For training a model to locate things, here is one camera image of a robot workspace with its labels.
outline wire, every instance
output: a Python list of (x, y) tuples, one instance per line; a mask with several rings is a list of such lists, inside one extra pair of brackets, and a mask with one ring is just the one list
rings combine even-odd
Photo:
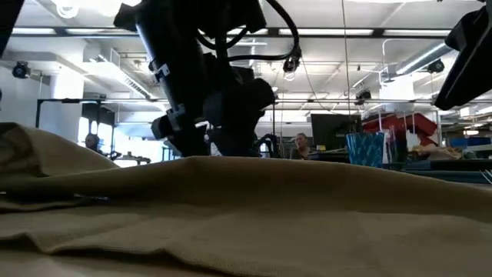
[(347, 103), (348, 103), (348, 115), (351, 115), (351, 83), (348, 80), (348, 50), (347, 50), (347, 23), (345, 22), (345, 4), (344, 0), (341, 1), (341, 11), (344, 20), (344, 42), (345, 42), (345, 71), (347, 74)]
[[(243, 28), (241, 32), (236, 35), (230, 42), (226, 44), (227, 48), (231, 48), (232, 46), (236, 45), (240, 40), (243, 39), (243, 37), (248, 33), (248, 30), (246, 28)], [(216, 50), (217, 46), (210, 41), (208, 41), (203, 35), (200, 34), (200, 32), (197, 32), (197, 39), (198, 41), (205, 46), (206, 48), (209, 48), (211, 50)]]
[(334, 114), (334, 115), (340, 115), (336, 112), (332, 112), (331, 110), (329, 110), (328, 108), (326, 108), (325, 106), (323, 106), (323, 104), (321, 104), (321, 101), (320, 99), (317, 97), (316, 95), (316, 91), (314, 90), (313, 88), (313, 84), (311, 83), (311, 80), (309, 79), (309, 74), (308, 74), (308, 68), (306, 67), (306, 63), (304, 62), (304, 58), (301, 58), (301, 62), (302, 62), (302, 66), (304, 66), (304, 70), (306, 71), (306, 78), (307, 78), (307, 82), (309, 83), (309, 87), (311, 88), (311, 92), (313, 93), (314, 97), (316, 98), (316, 102), (319, 104), (319, 106), (327, 111), (327, 112), (330, 112), (331, 114)]
[(267, 0), (268, 4), (284, 19), (285, 23), (291, 30), (292, 36), (294, 37), (294, 45), (292, 49), (287, 54), (283, 55), (237, 55), (229, 57), (229, 62), (254, 59), (263, 61), (280, 61), (289, 58), (294, 51), (299, 48), (299, 32), (298, 27), (295, 25), (294, 21), (290, 15), (285, 11), (285, 9), (276, 0)]

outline black cable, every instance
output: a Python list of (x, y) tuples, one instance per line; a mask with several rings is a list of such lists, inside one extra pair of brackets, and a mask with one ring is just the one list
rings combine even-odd
[(283, 55), (238, 55), (229, 57), (229, 62), (239, 61), (239, 60), (263, 60), (263, 61), (280, 61), (289, 58), (294, 51), (299, 47), (299, 32), (298, 27), (295, 25), (294, 21), (290, 15), (285, 11), (285, 9), (276, 0), (267, 0), (268, 4), (284, 19), (285, 23), (291, 30), (292, 36), (294, 37), (294, 45), (292, 50), (287, 54)]
[(240, 40), (242, 40), (247, 33), (248, 30), (246, 28), (242, 29), (238, 35), (236, 35), (230, 42), (228, 42), (228, 49), (236, 45), (236, 43), (238, 43)]
[[(241, 32), (236, 35), (230, 42), (226, 44), (227, 48), (231, 48), (232, 46), (236, 45), (240, 40), (243, 39), (243, 37), (248, 33), (248, 30), (246, 28), (243, 28)], [(211, 42), (209, 42), (203, 35), (200, 34), (200, 32), (197, 34), (197, 39), (198, 41), (205, 46), (206, 48), (209, 48), (211, 50), (216, 50), (217, 46)]]
[(209, 42), (203, 35), (200, 34), (200, 32), (198, 32), (198, 30), (197, 30), (197, 39), (206, 48), (215, 50), (215, 44)]

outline computer monitor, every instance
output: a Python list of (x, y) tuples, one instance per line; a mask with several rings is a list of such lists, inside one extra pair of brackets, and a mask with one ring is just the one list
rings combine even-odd
[(347, 145), (345, 135), (361, 131), (360, 115), (311, 115), (314, 146), (326, 150), (342, 149)]
[(24, 0), (1, 0), (0, 1), (0, 58), (7, 47), (8, 39), (12, 34), (18, 14), (21, 12)]

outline light fixture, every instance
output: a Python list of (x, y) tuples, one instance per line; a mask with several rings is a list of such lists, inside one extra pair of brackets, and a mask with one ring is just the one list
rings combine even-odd
[[(236, 28), (232, 29), (228, 32), (228, 35), (239, 35), (239, 33), (243, 30), (243, 28)], [(268, 33), (267, 29), (259, 29), (257, 30), (254, 35), (266, 35)]]
[(55, 35), (56, 32), (53, 28), (14, 28), (12, 30), (14, 35)]
[(268, 46), (267, 42), (238, 42), (234, 46)]
[[(371, 35), (372, 29), (334, 29), (334, 28), (300, 28), (299, 35)], [(290, 29), (278, 30), (279, 35), (292, 35)]]
[(141, 0), (123, 0), (121, 1), (125, 5), (129, 5), (131, 7), (135, 7), (136, 5), (141, 3)]
[(287, 82), (292, 82), (295, 79), (295, 72), (284, 73), (284, 80)]
[(398, 29), (388, 29), (384, 30), (385, 35), (394, 35), (394, 36), (445, 36), (449, 35), (451, 30), (398, 30)]
[(404, 74), (408, 69), (414, 67), (417, 63), (422, 62), (422, 60), (424, 60), (425, 58), (427, 58), (428, 56), (432, 55), (434, 52), (436, 52), (437, 50), (439, 50), (439, 49), (441, 49), (443, 47), (447, 47), (446, 44), (444, 44), (444, 42), (442, 42), (438, 46), (432, 48), (431, 50), (429, 50), (427, 53), (423, 54), (422, 56), (419, 56), (418, 58), (416, 58), (415, 60), (413, 60), (412, 62), (410, 62), (408, 65), (406, 65), (405, 67), (399, 69), (397, 71), (397, 74), (398, 75)]
[(119, 28), (67, 28), (65, 31), (71, 35), (135, 35)]
[(466, 130), (463, 131), (463, 135), (478, 135), (478, 130)]
[(477, 114), (485, 114), (485, 113), (489, 113), (489, 112), (492, 112), (492, 106), (482, 108), (481, 110), (479, 110), (477, 112)]
[(358, 3), (379, 3), (379, 4), (390, 4), (390, 3), (411, 3), (411, 2), (429, 2), (430, 0), (348, 0), (350, 2)]
[(105, 61), (105, 62), (107, 62), (107, 61), (108, 61), (108, 60), (107, 60), (107, 59), (106, 59), (103, 55), (99, 55), (98, 57), (99, 57), (101, 60)]
[(56, 12), (60, 17), (70, 19), (78, 14), (80, 5), (77, 0), (52, 0), (56, 5)]

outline beige fabric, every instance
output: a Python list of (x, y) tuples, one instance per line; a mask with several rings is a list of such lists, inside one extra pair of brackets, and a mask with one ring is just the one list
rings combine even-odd
[(48, 254), (151, 255), (169, 275), (161, 254), (237, 276), (492, 274), (490, 191), (380, 169), (197, 157), (11, 179), (2, 190), (45, 202), (74, 193), (111, 200), (1, 214), (1, 240), (26, 238)]
[(62, 137), (35, 128), (0, 123), (0, 173), (57, 176), (118, 166)]

